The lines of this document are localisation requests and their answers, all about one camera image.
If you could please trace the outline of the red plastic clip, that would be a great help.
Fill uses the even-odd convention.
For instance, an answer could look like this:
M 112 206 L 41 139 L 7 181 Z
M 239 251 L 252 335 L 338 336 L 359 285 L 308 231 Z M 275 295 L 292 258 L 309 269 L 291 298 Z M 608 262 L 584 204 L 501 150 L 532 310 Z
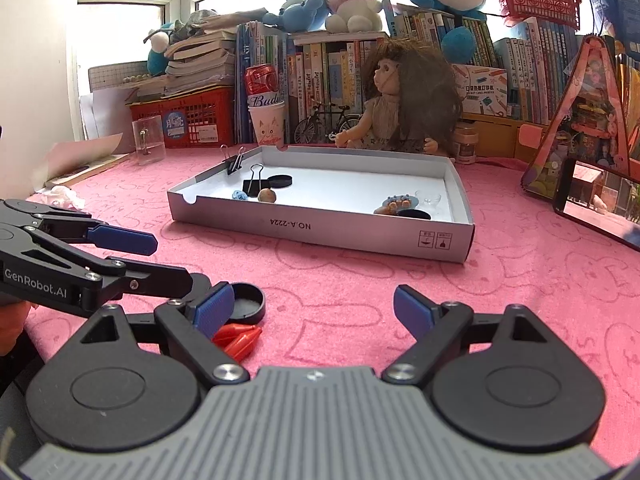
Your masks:
M 226 324 L 213 336 L 212 343 L 231 359 L 241 362 L 255 350 L 262 328 L 257 325 Z

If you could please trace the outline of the black round lid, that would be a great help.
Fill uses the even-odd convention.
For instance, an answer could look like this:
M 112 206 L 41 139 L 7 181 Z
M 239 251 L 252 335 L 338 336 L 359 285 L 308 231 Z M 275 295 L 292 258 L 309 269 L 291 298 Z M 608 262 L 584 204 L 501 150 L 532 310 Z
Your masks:
M 288 174 L 274 174 L 263 180 L 266 188 L 287 188 L 293 184 L 293 177 Z
M 232 283 L 233 311 L 228 324 L 257 325 L 266 314 L 266 297 L 262 290 L 248 283 Z

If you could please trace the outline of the black small cap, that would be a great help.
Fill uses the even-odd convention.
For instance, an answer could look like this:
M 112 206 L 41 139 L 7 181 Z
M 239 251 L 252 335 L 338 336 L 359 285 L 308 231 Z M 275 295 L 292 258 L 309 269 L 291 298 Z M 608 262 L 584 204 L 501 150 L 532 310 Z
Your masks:
M 398 212 L 398 216 L 404 218 L 413 218 L 413 219 L 422 219 L 422 220 L 430 220 L 431 215 L 420 209 L 405 209 Z

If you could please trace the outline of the colourful beaded hair clip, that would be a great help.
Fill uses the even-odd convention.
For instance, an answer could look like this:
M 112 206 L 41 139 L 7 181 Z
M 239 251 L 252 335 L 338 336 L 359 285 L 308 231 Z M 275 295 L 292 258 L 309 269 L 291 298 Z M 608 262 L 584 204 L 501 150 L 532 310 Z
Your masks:
M 413 195 L 394 195 L 387 197 L 381 206 L 375 209 L 375 214 L 399 214 L 401 211 L 414 209 L 419 200 Z

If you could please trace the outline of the wooden bead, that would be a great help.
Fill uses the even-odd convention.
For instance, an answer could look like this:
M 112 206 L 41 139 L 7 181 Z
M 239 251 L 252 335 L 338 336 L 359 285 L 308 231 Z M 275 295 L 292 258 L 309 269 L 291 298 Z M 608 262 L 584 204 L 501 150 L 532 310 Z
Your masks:
M 277 194 L 271 188 L 262 188 L 258 192 L 257 198 L 262 203 L 273 204 L 277 200 Z

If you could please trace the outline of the black round lid in tray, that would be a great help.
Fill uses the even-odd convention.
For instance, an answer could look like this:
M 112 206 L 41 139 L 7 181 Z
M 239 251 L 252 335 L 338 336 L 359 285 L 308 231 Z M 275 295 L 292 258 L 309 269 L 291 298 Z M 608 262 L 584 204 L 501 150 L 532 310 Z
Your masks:
M 293 177 L 288 174 L 274 174 L 263 180 L 266 188 L 287 188 L 293 184 Z

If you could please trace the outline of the blue white penguin plush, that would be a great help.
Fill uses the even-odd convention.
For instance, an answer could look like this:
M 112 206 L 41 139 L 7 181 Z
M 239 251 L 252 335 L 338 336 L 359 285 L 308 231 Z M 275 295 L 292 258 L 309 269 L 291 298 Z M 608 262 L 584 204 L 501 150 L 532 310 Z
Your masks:
M 165 23 L 158 29 L 151 29 L 143 39 L 143 42 L 150 44 L 150 52 L 146 60 L 146 69 L 152 77 L 160 76 L 165 73 L 168 65 L 168 58 L 165 53 L 168 48 L 175 42 L 180 40 L 180 30 L 183 29 L 184 23 L 180 20 Z

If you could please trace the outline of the small glass jar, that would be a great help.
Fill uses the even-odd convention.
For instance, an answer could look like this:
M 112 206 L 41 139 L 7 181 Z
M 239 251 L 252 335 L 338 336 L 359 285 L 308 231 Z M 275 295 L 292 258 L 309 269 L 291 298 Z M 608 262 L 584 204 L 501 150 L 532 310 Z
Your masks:
M 452 143 L 454 144 L 454 158 L 459 164 L 474 164 L 476 161 L 476 147 L 480 140 L 475 126 L 469 122 L 458 122 Z

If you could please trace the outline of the white cat paper cup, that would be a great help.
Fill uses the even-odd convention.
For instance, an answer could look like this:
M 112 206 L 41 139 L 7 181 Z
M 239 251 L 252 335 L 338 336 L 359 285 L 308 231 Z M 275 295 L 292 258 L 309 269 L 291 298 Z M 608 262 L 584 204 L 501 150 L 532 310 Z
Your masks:
M 285 132 L 285 102 L 274 92 L 255 94 L 249 96 L 247 101 L 257 143 L 282 146 Z

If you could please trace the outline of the smartphone with lit screen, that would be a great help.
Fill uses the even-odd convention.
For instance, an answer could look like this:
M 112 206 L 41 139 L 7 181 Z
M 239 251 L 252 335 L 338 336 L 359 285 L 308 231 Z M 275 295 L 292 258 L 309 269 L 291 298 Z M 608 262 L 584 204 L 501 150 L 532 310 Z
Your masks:
M 560 216 L 639 250 L 639 181 L 576 158 L 563 162 L 552 200 Z

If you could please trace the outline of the stack of books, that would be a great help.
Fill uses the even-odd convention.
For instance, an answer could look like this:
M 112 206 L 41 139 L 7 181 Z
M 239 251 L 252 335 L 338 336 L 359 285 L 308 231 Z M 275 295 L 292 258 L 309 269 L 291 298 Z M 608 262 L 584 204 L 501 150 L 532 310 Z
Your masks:
M 236 35 L 218 29 L 190 36 L 172 44 L 165 53 L 168 65 L 160 76 L 136 83 L 139 100 L 170 98 L 222 84 L 232 84 Z

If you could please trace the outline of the red beer can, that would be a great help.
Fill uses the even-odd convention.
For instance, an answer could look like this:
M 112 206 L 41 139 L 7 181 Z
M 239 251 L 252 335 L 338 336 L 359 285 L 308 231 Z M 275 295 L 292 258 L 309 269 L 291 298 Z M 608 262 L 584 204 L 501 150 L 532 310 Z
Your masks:
M 271 64 L 259 64 L 247 67 L 244 74 L 246 93 L 257 96 L 264 93 L 277 93 L 278 74 Z

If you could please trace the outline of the miniature black bicycle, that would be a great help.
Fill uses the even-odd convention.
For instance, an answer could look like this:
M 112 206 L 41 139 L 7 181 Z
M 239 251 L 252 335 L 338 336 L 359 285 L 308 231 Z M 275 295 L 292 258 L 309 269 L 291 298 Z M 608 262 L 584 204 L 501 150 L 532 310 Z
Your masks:
M 348 105 L 316 104 L 309 117 L 295 128 L 293 139 L 297 144 L 329 144 L 337 135 L 355 127 L 360 115 L 353 113 Z

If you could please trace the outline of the pink triangular toy house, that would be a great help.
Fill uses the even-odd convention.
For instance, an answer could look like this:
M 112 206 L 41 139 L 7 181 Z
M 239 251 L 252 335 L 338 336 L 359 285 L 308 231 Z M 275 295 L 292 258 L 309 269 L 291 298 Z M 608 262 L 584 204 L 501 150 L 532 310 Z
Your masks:
M 602 37 L 585 36 L 560 104 L 521 186 L 530 194 L 551 200 L 569 158 L 636 178 L 639 164 L 631 158 L 630 149 L 610 49 Z

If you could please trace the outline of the blue elephant plush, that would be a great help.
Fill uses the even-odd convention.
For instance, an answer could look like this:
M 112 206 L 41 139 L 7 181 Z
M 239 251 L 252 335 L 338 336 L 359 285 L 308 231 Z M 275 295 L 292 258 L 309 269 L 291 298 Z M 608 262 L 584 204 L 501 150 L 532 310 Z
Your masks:
M 262 22 L 289 34 L 315 32 L 329 14 L 326 0 L 285 0 L 278 14 L 266 13 Z

